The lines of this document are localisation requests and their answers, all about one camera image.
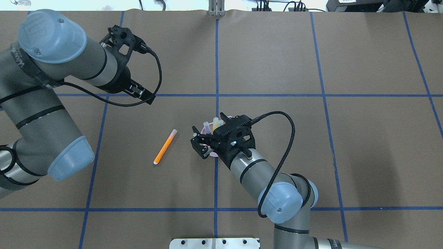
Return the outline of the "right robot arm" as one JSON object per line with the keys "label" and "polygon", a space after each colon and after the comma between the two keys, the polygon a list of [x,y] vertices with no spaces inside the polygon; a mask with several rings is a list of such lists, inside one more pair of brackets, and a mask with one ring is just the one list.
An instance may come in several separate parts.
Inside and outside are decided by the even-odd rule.
{"label": "right robot arm", "polygon": [[[252,126],[262,119],[280,114],[291,125],[288,146],[277,167],[273,167],[256,150]],[[274,224],[275,249],[368,249],[370,246],[323,239],[310,235],[311,209],[318,201],[318,190],[312,181],[297,173],[280,170],[295,138],[295,125],[282,111],[272,111],[256,118],[235,117],[220,113],[223,125],[210,134],[192,127],[190,143],[202,159],[216,153],[237,178],[242,187],[257,202],[257,213]]]}

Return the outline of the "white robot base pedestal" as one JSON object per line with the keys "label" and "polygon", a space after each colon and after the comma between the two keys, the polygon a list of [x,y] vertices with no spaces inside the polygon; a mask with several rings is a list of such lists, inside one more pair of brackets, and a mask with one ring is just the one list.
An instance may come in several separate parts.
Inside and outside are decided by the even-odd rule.
{"label": "white robot base pedestal", "polygon": [[258,238],[177,238],[170,249],[260,249]]}

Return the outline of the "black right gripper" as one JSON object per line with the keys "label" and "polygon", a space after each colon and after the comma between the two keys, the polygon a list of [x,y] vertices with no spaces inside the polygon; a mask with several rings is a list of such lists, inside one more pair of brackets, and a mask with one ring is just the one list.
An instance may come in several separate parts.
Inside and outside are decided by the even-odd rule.
{"label": "black right gripper", "polygon": [[256,142],[252,134],[252,119],[247,115],[229,116],[220,112],[223,124],[215,129],[213,136],[195,136],[190,139],[193,150],[202,158],[218,157],[231,168],[234,158],[243,153],[252,159]]}

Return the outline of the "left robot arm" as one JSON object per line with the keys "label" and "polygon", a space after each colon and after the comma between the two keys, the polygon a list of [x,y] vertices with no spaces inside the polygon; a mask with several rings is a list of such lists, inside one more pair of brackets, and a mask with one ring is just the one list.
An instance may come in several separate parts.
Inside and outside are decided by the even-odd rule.
{"label": "left robot arm", "polygon": [[[132,80],[133,52],[152,55],[159,82],[150,92]],[[1,145],[1,197],[46,175],[65,180],[95,159],[87,138],[54,92],[76,88],[107,104],[152,104],[162,84],[157,54],[130,29],[114,25],[101,41],[62,13],[41,9],[19,25],[17,40],[1,52],[1,111],[21,138]]]}

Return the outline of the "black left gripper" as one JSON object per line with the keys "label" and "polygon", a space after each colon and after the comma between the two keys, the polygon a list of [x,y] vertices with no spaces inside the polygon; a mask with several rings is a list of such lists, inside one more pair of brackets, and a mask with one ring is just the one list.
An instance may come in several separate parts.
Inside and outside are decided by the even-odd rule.
{"label": "black left gripper", "polygon": [[122,70],[117,72],[115,77],[110,82],[104,84],[104,91],[111,94],[125,92],[140,100],[139,102],[130,105],[140,105],[143,103],[152,105],[154,99],[156,98],[155,93],[150,92],[141,84],[132,80],[131,71],[128,66],[122,67]]}

